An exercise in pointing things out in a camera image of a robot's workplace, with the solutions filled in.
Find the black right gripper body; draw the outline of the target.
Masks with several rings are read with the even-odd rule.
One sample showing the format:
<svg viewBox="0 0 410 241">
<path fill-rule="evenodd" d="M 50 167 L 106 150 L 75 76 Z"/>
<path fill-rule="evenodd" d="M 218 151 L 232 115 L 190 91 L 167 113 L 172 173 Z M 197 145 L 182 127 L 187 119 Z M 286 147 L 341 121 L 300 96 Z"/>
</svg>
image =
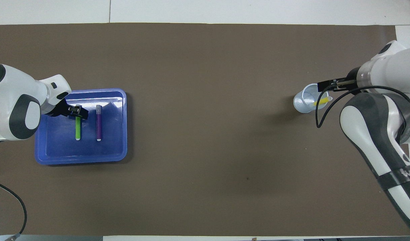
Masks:
<svg viewBox="0 0 410 241">
<path fill-rule="evenodd" d="M 359 72 L 360 67 L 356 67 L 352 69 L 347 75 L 346 75 L 346 80 L 351 81 L 352 83 L 349 83 L 346 85 L 347 90 L 353 90 L 358 88 L 357 84 L 357 74 Z"/>
</svg>

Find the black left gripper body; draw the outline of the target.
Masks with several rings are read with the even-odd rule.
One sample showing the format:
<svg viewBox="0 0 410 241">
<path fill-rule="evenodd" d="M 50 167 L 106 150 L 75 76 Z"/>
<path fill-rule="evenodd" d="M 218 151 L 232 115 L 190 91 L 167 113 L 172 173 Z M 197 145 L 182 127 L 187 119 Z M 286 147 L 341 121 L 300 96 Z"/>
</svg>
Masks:
<svg viewBox="0 0 410 241">
<path fill-rule="evenodd" d="M 51 105 L 48 102 L 44 102 L 44 114 L 48 116 L 68 116 L 70 113 L 70 108 L 71 105 L 69 105 L 65 99 L 62 99 L 56 105 Z"/>
</svg>

